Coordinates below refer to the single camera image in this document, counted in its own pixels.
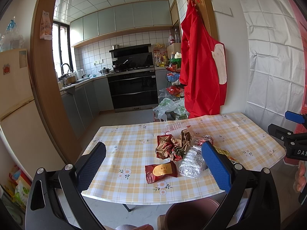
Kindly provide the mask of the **person's right hand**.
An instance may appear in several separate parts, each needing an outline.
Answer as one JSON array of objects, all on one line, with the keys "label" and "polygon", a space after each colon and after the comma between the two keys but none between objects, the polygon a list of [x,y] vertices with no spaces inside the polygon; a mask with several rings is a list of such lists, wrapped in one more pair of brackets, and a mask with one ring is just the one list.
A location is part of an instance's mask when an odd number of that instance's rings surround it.
[{"label": "person's right hand", "polygon": [[295,182],[293,188],[295,192],[299,193],[302,192],[304,186],[306,185],[306,166],[304,161],[299,161],[298,170],[295,173]]}]

